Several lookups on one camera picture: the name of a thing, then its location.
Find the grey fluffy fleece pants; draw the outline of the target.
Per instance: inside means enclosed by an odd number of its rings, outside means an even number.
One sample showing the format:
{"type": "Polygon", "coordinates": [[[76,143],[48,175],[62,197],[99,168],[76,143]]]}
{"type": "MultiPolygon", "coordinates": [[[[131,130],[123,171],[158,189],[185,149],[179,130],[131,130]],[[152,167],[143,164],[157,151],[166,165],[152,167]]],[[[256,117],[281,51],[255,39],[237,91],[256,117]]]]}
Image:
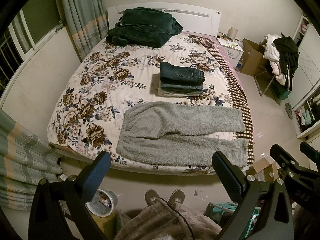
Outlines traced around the grey fluffy fleece pants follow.
{"type": "Polygon", "coordinates": [[[232,164],[244,167],[248,139],[213,136],[244,131],[239,109],[147,102],[124,113],[116,152],[150,165],[209,166],[213,154],[221,151],[232,164]]]}

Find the small open cardboard box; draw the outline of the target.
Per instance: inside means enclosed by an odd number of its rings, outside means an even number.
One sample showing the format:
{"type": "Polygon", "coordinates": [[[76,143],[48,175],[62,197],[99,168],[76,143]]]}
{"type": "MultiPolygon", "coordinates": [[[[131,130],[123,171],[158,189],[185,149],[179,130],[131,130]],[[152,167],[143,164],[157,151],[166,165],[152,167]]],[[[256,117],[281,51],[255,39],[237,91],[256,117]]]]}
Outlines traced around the small open cardboard box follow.
{"type": "Polygon", "coordinates": [[[274,182],[278,179],[278,170],[276,163],[262,158],[249,166],[247,175],[253,175],[259,181],[274,182]]]}

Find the teal plastic stool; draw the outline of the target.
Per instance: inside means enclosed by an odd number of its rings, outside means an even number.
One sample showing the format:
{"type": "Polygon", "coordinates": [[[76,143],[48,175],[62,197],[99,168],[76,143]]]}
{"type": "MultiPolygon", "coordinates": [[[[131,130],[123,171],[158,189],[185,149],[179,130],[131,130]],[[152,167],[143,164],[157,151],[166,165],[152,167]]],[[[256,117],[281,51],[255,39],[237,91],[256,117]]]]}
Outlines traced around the teal plastic stool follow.
{"type": "MultiPolygon", "coordinates": [[[[228,220],[231,218],[232,214],[236,211],[237,207],[238,204],[234,202],[219,204],[209,202],[204,215],[212,219],[219,226],[224,227],[228,220]]],[[[253,226],[255,225],[259,216],[260,210],[260,207],[254,208],[251,218],[244,229],[244,234],[246,237],[251,233],[253,226]]]]}

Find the green striped curtain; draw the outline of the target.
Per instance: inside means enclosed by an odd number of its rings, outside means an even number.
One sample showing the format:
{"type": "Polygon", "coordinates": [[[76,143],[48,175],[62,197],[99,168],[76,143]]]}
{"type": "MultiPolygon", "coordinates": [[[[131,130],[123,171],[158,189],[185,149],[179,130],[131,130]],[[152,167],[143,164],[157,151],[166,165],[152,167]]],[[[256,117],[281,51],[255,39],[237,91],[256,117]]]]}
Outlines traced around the green striped curtain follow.
{"type": "Polygon", "coordinates": [[[61,155],[1,111],[1,207],[30,211],[38,182],[57,182],[61,155]]]}
{"type": "Polygon", "coordinates": [[[61,20],[80,59],[84,59],[108,32],[103,0],[56,0],[61,20]]]}

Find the grey slipper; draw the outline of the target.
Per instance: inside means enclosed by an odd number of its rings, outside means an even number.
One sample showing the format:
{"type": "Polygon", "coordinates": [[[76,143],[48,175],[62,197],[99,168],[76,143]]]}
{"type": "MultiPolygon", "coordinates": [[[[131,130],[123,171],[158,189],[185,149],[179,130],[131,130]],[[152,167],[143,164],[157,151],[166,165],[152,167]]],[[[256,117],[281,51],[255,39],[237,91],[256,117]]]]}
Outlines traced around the grey slipper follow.
{"type": "Polygon", "coordinates": [[[146,201],[147,205],[151,206],[159,198],[159,195],[155,190],[150,189],[150,190],[146,191],[144,197],[145,197],[145,201],[146,201]]]}
{"type": "Polygon", "coordinates": [[[168,204],[172,205],[174,203],[180,203],[183,204],[185,200],[185,194],[182,190],[175,190],[172,192],[169,200],[168,200],[168,204]]]}

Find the operator plush brown robe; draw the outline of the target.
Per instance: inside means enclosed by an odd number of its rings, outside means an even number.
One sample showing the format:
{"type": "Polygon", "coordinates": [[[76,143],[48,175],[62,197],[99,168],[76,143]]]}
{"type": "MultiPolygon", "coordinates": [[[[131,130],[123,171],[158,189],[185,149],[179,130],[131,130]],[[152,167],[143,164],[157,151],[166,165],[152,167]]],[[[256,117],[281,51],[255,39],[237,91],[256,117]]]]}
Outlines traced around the operator plush brown robe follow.
{"type": "Polygon", "coordinates": [[[205,215],[158,198],[135,218],[119,213],[115,239],[215,239],[221,230],[205,215]]]}

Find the left grey slipper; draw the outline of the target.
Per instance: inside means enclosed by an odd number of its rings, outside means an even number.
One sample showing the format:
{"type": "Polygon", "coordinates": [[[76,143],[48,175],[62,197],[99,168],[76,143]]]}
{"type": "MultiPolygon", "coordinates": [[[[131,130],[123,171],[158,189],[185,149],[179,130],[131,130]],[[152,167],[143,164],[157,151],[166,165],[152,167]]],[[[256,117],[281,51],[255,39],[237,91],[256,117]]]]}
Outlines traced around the left grey slipper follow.
{"type": "Polygon", "coordinates": [[[145,201],[146,201],[147,205],[151,206],[159,198],[159,195],[155,190],[150,189],[150,190],[146,191],[144,197],[145,197],[145,201]]]}

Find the chair with clothes pile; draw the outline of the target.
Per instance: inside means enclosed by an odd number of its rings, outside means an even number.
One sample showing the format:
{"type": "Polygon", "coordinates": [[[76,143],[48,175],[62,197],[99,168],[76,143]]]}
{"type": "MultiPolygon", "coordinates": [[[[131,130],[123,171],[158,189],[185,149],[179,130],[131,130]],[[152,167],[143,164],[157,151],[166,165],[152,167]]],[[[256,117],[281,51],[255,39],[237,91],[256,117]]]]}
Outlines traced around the chair with clothes pile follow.
{"type": "Polygon", "coordinates": [[[254,76],[255,84],[260,96],[266,94],[270,89],[277,104],[287,99],[290,91],[286,88],[287,81],[285,74],[280,68],[280,52],[277,50],[274,40],[280,38],[277,34],[268,34],[264,36],[261,46],[264,48],[263,64],[264,70],[254,76]]]}

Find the black garment on chair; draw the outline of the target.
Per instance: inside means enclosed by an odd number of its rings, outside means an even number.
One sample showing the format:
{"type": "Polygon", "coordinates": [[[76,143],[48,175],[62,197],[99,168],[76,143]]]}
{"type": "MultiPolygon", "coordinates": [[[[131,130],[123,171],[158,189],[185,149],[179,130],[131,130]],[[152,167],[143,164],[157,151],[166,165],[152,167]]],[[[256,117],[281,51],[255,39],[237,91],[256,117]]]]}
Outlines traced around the black garment on chair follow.
{"type": "Polygon", "coordinates": [[[279,65],[281,74],[285,76],[285,85],[288,91],[292,90],[293,78],[298,69],[298,47],[290,36],[282,34],[281,38],[273,41],[277,51],[279,51],[279,65]]]}

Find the brown cardboard box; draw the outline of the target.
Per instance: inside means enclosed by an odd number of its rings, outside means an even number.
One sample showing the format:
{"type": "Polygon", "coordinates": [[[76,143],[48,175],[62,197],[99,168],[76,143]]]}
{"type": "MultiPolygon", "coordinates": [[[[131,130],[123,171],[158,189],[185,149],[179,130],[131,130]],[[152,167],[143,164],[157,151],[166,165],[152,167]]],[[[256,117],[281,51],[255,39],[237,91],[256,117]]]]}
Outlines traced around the brown cardboard box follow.
{"type": "Polygon", "coordinates": [[[242,42],[244,44],[244,52],[242,54],[242,67],[240,68],[240,72],[250,76],[256,76],[265,71],[265,66],[268,63],[268,60],[263,58],[265,48],[245,38],[242,42]]]}

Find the white bedside table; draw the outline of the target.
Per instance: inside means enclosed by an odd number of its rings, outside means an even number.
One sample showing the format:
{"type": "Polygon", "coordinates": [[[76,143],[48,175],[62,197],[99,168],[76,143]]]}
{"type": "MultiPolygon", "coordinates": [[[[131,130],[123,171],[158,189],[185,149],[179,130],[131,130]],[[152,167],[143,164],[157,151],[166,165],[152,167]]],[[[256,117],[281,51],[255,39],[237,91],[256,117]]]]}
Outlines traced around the white bedside table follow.
{"type": "Polygon", "coordinates": [[[216,39],[219,45],[225,51],[225,54],[227,55],[231,65],[234,68],[236,68],[243,55],[243,52],[244,52],[243,49],[240,47],[238,43],[234,41],[229,41],[229,40],[225,40],[223,38],[218,38],[218,37],[216,39]]]}

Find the beige folded pants bottom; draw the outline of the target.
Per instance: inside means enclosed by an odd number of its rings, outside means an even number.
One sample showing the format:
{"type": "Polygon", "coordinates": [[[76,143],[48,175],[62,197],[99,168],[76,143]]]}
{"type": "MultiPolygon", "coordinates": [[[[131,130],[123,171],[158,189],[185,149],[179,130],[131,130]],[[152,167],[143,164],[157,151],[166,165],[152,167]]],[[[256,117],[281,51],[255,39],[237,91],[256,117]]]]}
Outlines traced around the beige folded pants bottom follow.
{"type": "Polygon", "coordinates": [[[202,90],[198,91],[198,92],[189,92],[189,93],[176,93],[176,92],[170,92],[167,90],[164,90],[161,87],[162,83],[161,81],[159,81],[159,85],[158,85],[158,96],[162,96],[162,97],[170,97],[170,98],[187,98],[187,97],[195,97],[195,96],[199,96],[202,94],[202,90]]]}

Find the cream cylinder lamp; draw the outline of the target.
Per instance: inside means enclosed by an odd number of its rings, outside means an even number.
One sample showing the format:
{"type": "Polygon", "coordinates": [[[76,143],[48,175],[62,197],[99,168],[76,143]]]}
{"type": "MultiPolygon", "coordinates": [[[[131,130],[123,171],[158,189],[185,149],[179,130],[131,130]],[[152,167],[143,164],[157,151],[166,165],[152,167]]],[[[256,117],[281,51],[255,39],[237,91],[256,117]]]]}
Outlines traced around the cream cylinder lamp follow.
{"type": "Polygon", "coordinates": [[[237,33],[238,30],[236,28],[230,27],[230,29],[227,32],[228,39],[233,41],[236,38],[237,33]]]}

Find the dark green folded blanket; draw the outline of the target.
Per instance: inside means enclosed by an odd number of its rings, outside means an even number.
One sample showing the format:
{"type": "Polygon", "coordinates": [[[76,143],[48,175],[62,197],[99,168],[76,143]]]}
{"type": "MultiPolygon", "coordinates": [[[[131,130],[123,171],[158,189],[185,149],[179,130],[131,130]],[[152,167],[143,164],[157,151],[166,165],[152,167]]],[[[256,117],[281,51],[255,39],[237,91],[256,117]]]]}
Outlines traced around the dark green folded blanket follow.
{"type": "Polygon", "coordinates": [[[182,30],[182,25],[172,14],[137,7],[124,11],[119,22],[107,32],[106,42],[122,47],[140,45],[161,48],[182,30]]]}

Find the window frame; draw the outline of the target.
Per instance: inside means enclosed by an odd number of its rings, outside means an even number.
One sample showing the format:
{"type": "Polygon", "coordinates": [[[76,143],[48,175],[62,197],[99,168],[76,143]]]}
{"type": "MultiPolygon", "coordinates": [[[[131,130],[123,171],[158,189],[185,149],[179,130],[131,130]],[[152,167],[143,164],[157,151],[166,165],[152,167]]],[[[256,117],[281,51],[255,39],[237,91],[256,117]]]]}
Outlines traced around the window frame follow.
{"type": "Polygon", "coordinates": [[[3,68],[1,68],[1,72],[5,76],[5,78],[8,81],[8,84],[3,87],[3,93],[1,95],[1,107],[3,107],[5,100],[7,99],[10,90],[12,89],[15,81],[21,74],[22,70],[25,68],[27,63],[36,55],[36,53],[52,38],[60,32],[61,29],[63,29],[65,25],[62,21],[58,23],[53,29],[51,29],[46,35],[44,35],[39,41],[35,42],[31,32],[28,28],[27,21],[25,19],[23,9],[21,9],[18,14],[15,16],[15,18],[12,20],[12,22],[8,26],[8,31],[10,34],[10,37],[12,39],[12,42],[22,60],[22,63],[18,65],[18,68],[16,70],[13,70],[11,67],[9,61],[5,57],[2,47],[7,43],[9,50],[11,51],[12,56],[14,57],[15,61],[18,63],[14,53],[12,52],[10,45],[8,44],[8,39],[4,35],[4,41],[1,44],[1,54],[3,55],[6,63],[8,64],[8,67],[13,72],[12,77],[9,79],[8,76],[6,76],[5,71],[3,68]]]}

